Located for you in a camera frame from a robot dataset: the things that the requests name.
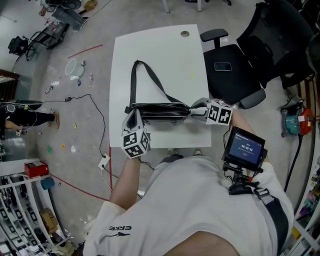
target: person's arm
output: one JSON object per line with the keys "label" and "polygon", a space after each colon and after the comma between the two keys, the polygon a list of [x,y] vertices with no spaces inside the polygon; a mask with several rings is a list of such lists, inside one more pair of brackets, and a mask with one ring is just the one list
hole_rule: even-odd
{"label": "person's arm", "polygon": [[[234,127],[239,127],[242,130],[245,130],[251,134],[256,135],[255,131],[250,127],[244,117],[241,115],[239,110],[234,109],[231,117],[231,125]],[[264,162],[270,163],[268,157],[264,159]]]}
{"label": "person's arm", "polygon": [[41,10],[39,11],[39,15],[40,15],[41,17],[43,17],[43,16],[46,15],[48,5],[46,4],[46,2],[44,2],[44,0],[40,0],[40,6],[41,6],[42,8],[41,8]]}
{"label": "person's arm", "polygon": [[139,189],[140,161],[127,159],[122,172],[111,192],[110,202],[128,210],[137,200]]}
{"label": "person's arm", "polygon": [[8,121],[8,120],[5,120],[4,127],[7,129],[13,129],[16,131],[21,129],[20,126],[16,125],[15,123],[13,123],[11,121]]}

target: power strip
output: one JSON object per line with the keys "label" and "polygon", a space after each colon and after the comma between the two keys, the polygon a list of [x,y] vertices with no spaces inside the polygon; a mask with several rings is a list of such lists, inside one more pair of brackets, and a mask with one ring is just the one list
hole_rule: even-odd
{"label": "power strip", "polygon": [[100,160],[100,163],[98,164],[98,167],[103,170],[104,168],[107,168],[107,164],[110,161],[110,156],[108,156],[107,154],[104,154],[104,157],[102,157],[102,159]]}

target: white shelf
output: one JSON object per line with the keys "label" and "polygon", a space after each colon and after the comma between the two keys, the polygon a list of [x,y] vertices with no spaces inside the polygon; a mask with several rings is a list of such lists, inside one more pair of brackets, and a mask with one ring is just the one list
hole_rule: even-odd
{"label": "white shelf", "polygon": [[4,209],[5,213],[6,213],[6,215],[8,216],[8,218],[9,218],[9,220],[10,220],[10,223],[11,223],[11,225],[13,226],[15,232],[17,233],[17,235],[19,236],[19,238],[24,242],[24,245],[29,249],[29,251],[31,252],[31,254],[32,254],[32,255],[35,255],[35,254],[32,252],[32,250],[29,248],[29,246],[28,246],[28,244],[25,242],[25,240],[22,238],[22,236],[20,235],[20,233],[18,232],[18,229],[17,229],[15,223],[14,223],[14,222],[12,221],[12,219],[9,217],[9,212],[8,212],[8,209],[7,209],[6,205],[5,205],[5,202],[4,202],[3,198],[2,198],[2,196],[0,196],[0,201],[1,201],[1,204],[2,204],[2,206],[3,206],[3,209]]}
{"label": "white shelf", "polygon": [[[41,183],[40,183],[40,180],[37,180],[35,182],[36,184],[36,187],[37,187],[37,191],[38,191],[38,194],[39,194],[39,197],[40,197],[40,200],[41,200],[41,203],[42,203],[42,206],[43,208],[48,208],[52,211],[52,213],[54,214],[54,216],[57,218],[57,215],[55,213],[55,210],[54,210],[54,207],[52,205],[52,202],[51,202],[51,199],[50,199],[50,195],[49,195],[49,192],[48,190],[44,190],[41,186]],[[58,224],[57,225],[57,228],[58,230],[56,231],[56,233],[62,237],[63,239],[65,239],[65,235],[60,227],[60,225]]]}
{"label": "white shelf", "polygon": [[9,242],[10,246],[12,247],[12,249],[15,250],[16,254],[18,256],[22,256],[21,253],[19,252],[18,248],[16,247],[16,245],[12,242],[11,237],[8,236],[7,232],[4,230],[4,228],[2,227],[2,225],[0,225],[0,229],[2,230],[2,233],[4,234],[6,240]]}
{"label": "white shelf", "polygon": [[33,212],[34,212],[34,214],[37,218],[37,221],[39,223],[39,228],[41,229],[41,231],[44,234],[45,238],[47,239],[48,243],[50,245],[54,246],[54,243],[52,242],[51,237],[50,237],[50,235],[44,225],[44,222],[42,221],[42,218],[40,216],[40,212],[39,212],[39,209],[38,209],[35,197],[34,197],[34,192],[32,190],[31,183],[28,182],[25,185],[26,185],[26,191],[29,195],[29,201],[30,201],[31,207],[32,207]]}
{"label": "white shelf", "polygon": [[[9,183],[12,183],[12,184],[13,184],[13,182],[11,181],[11,178],[10,178],[10,177],[8,178],[8,181],[9,181]],[[15,199],[16,199],[16,204],[18,205],[18,208],[19,208],[19,210],[20,210],[20,212],[21,212],[21,215],[22,215],[22,218],[24,219],[25,224],[26,224],[26,225],[28,226],[28,228],[30,229],[31,234],[32,234],[34,240],[37,242],[38,246],[40,246],[41,249],[43,249],[43,250],[45,251],[46,249],[43,247],[43,245],[42,245],[41,242],[39,241],[38,237],[36,236],[33,228],[31,227],[31,225],[30,225],[30,223],[29,223],[29,220],[28,220],[28,218],[27,218],[27,216],[26,216],[25,210],[23,209],[23,207],[22,207],[22,205],[21,205],[20,198],[19,198],[19,196],[18,196],[16,187],[13,186],[12,189],[13,189],[13,193],[14,193],[14,196],[15,196]]]}
{"label": "white shelf", "polygon": [[40,254],[40,256],[44,256],[48,253],[50,253],[52,250],[56,249],[58,246],[60,246],[61,244],[63,244],[64,242],[66,242],[67,240],[70,239],[70,236],[68,236],[67,238],[63,239],[61,242],[57,243],[54,247],[52,247],[50,250],[46,250],[44,253]]}
{"label": "white shelf", "polygon": [[301,235],[298,240],[295,242],[295,244],[292,246],[292,248],[290,249],[290,251],[288,252],[288,255],[290,255],[295,249],[296,247],[300,244],[301,240],[303,239],[304,237]]}
{"label": "white shelf", "polygon": [[320,245],[317,241],[295,220],[293,222],[293,226],[299,231],[301,236],[311,245],[311,247],[318,251],[320,249]]}
{"label": "white shelf", "polygon": [[49,178],[50,175],[45,175],[45,176],[37,176],[37,177],[34,177],[34,178],[26,178],[24,181],[19,181],[19,182],[15,182],[15,183],[9,183],[9,184],[6,184],[6,185],[0,185],[0,190],[1,189],[6,189],[6,188],[11,188],[13,186],[20,186],[22,184],[26,184],[26,183],[30,183],[30,182],[35,182],[35,181],[41,181],[41,180],[44,180],[46,178]]}
{"label": "white shelf", "polygon": [[[320,109],[319,109],[319,99],[318,99],[318,92],[317,92],[317,87],[314,87],[314,92],[315,92],[315,115],[319,115]],[[308,178],[308,182],[307,185],[305,187],[304,190],[304,194],[302,197],[302,200],[300,202],[300,205],[298,207],[298,210],[294,216],[294,219],[297,220],[300,217],[300,211],[302,209],[302,207],[304,206],[305,200],[307,199],[307,194],[312,190],[311,189],[311,183],[312,183],[312,177],[316,174],[317,170],[318,170],[318,161],[320,158],[320,132],[318,129],[318,125],[319,125],[319,121],[315,122],[315,138],[314,138],[314,151],[313,151],[313,158],[312,158],[312,165],[311,165],[311,171],[310,171],[310,175]],[[320,214],[320,203],[318,203],[318,205],[315,208],[314,213],[312,214],[312,217],[308,223],[308,225],[306,226],[306,230],[308,228],[310,228],[315,221],[317,220],[318,216]]]}
{"label": "white shelf", "polygon": [[308,256],[312,249],[313,249],[313,248],[310,247],[310,248],[305,252],[305,254],[304,254],[303,256]]}

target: white t-shirt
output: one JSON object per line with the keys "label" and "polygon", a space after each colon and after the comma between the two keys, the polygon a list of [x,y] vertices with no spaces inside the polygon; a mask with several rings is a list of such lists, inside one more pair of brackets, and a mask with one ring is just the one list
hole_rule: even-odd
{"label": "white t-shirt", "polygon": [[[253,181],[279,199],[289,230],[293,207],[273,167],[264,162]],[[144,197],[125,211],[105,202],[86,239],[84,256],[163,256],[197,231],[227,240],[241,256],[271,256],[267,223],[252,194],[229,195],[209,157],[159,164]]]}

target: table hole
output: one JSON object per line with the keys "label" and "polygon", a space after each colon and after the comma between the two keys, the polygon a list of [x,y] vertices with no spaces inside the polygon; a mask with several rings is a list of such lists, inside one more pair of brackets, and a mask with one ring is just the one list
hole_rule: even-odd
{"label": "table hole", "polygon": [[188,36],[190,36],[190,33],[188,31],[182,31],[180,35],[184,38],[187,38]]}

